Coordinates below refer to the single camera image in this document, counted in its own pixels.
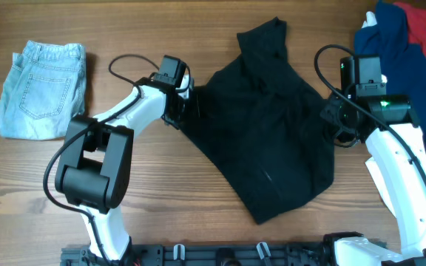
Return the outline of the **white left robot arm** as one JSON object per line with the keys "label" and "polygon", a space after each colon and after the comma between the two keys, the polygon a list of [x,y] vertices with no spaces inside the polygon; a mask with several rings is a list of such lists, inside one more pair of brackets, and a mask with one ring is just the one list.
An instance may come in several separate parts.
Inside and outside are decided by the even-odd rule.
{"label": "white left robot arm", "polygon": [[57,165],[55,189],[66,203],[58,207],[82,215],[90,243],[64,249],[62,265],[134,265],[132,238],[121,203],[129,185],[135,138],[153,121],[174,123],[193,91],[191,75],[141,78],[131,93],[94,117],[75,116],[63,146],[51,159]]}

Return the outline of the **black t-shirt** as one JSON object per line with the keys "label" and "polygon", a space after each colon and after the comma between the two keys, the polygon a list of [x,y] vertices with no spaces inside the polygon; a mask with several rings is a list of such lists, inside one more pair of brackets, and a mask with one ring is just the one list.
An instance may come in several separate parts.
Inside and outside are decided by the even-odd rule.
{"label": "black t-shirt", "polygon": [[238,34],[240,55],[194,90],[179,124],[257,224],[304,206],[334,180],[325,100],[289,64],[286,33],[274,18]]}

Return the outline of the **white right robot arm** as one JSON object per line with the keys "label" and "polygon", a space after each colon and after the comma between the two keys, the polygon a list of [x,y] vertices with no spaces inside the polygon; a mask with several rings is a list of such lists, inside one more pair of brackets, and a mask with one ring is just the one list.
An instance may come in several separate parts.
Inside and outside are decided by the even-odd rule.
{"label": "white right robot arm", "polygon": [[331,95],[322,117],[364,143],[371,176],[392,210],[401,250],[396,253],[363,236],[332,242],[335,265],[426,265],[426,152],[416,113],[405,96]]}

